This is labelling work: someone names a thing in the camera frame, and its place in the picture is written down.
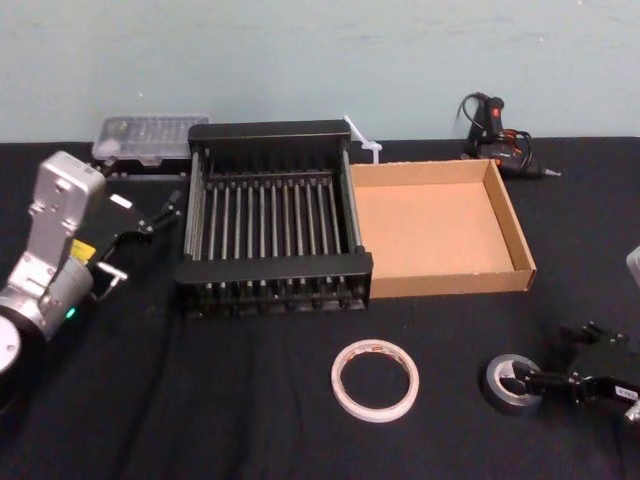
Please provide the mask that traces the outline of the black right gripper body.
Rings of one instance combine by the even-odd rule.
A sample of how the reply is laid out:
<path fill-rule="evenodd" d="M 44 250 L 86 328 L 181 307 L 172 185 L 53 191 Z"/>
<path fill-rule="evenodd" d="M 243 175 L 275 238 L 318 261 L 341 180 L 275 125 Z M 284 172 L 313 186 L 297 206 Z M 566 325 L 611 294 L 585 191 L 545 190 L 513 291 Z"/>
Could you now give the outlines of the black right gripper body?
<path fill-rule="evenodd" d="M 576 403 L 596 399 L 635 405 L 639 401 L 639 352 L 627 335 L 594 323 L 578 329 L 571 343 L 582 343 L 572 359 L 567 378 Z"/>

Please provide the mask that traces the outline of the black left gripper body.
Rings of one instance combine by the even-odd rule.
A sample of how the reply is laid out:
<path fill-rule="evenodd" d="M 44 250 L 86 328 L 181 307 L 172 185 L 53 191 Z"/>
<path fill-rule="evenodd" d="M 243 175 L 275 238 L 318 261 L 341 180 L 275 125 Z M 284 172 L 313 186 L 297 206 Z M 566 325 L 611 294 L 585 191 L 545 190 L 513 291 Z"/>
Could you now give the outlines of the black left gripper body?
<path fill-rule="evenodd" d="M 119 250 L 151 243 L 137 241 L 132 235 L 137 221 L 144 217 L 132 201 L 118 194 L 108 194 L 87 214 L 71 243 L 70 256 L 91 274 L 93 285 L 89 297 L 92 300 L 104 300 L 119 283 L 128 279 L 127 273 L 111 264 Z"/>

